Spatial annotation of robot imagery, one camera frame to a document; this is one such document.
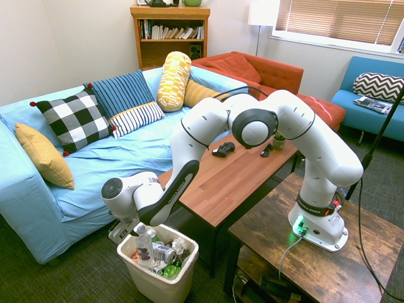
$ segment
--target potted plant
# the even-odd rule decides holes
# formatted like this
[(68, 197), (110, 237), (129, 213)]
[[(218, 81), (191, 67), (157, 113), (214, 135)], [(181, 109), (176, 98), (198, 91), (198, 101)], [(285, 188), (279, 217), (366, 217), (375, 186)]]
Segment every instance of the potted plant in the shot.
[(274, 150), (281, 150), (285, 145), (286, 139), (278, 131), (275, 133), (272, 141), (272, 146)]

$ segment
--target wall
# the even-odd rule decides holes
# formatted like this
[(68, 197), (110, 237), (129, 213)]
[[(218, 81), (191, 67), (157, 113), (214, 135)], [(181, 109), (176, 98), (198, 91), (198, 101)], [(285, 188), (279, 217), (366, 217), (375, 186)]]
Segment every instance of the wall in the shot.
[(0, 105), (137, 70), (133, 4), (0, 1)]
[(300, 66), (304, 69), (299, 93), (331, 101), (339, 90), (352, 56), (404, 62), (392, 58), (352, 50), (289, 42), (271, 38), (266, 57)]
[[(138, 69), (129, 12), (135, 3), (0, 1), (0, 105)], [(209, 56), (230, 51), (255, 54), (259, 27), (247, 24), (249, 3), (202, 1), (202, 6), (211, 9)], [(269, 28), (263, 27), (258, 56), (304, 68), (300, 92), (325, 100), (331, 100), (338, 90), (352, 56), (380, 57), (269, 39), (268, 35)]]

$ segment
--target wooden bookshelf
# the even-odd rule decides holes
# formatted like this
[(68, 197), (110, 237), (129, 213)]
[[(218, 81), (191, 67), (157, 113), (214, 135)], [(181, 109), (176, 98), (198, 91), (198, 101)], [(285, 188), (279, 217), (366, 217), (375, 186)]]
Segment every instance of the wooden bookshelf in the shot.
[[(200, 6), (151, 8), (149, 6), (135, 5), (131, 7), (131, 15), (133, 17), (140, 69), (146, 70), (163, 66), (167, 54), (172, 51), (180, 51), (190, 55), (192, 45), (200, 45), (201, 57), (208, 55), (209, 8)], [(167, 27), (202, 26), (204, 36), (203, 39), (143, 39), (140, 20), (153, 20), (153, 24)]]

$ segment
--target yellow pillow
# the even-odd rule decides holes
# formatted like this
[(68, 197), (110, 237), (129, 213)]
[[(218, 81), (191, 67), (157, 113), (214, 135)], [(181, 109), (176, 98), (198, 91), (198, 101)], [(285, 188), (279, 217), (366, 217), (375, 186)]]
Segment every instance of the yellow pillow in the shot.
[[(195, 81), (189, 79), (187, 88), (185, 90), (185, 98), (184, 98), (184, 105), (188, 107), (194, 107), (199, 101), (203, 100), (204, 98), (214, 97), (219, 93), (207, 88)], [(217, 97), (218, 100), (221, 100), (225, 97), (229, 97), (230, 94), (225, 93)]]
[(190, 73), (191, 60), (187, 55), (181, 52), (171, 52), (167, 55), (157, 91), (157, 104), (165, 112), (181, 109)]
[(73, 175), (68, 164), (43, 134), (18, 122), (15, 124), (15, 134), (45, 180), (64, 188), (74, 189)]

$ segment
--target trash can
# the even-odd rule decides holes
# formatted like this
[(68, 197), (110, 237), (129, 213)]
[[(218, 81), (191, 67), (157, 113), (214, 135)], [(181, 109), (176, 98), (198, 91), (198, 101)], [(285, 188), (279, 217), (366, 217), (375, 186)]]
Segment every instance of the trash can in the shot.
[(118, 245), (117, 252), (128, 267), (134, 284), (143, 295), (154, 303), (183, 303), (191, 290), (194, 265), (199, 255), (198, 243), (162, 224), (153, 229), (159, 240), (165, 243), (180, 237), (187, 244), (190, 253), (189, 259), (175, 279), (166, 279), (131, 259), (132, 254), (136, 251), (136, 241), (132, 235), (127, 236)]

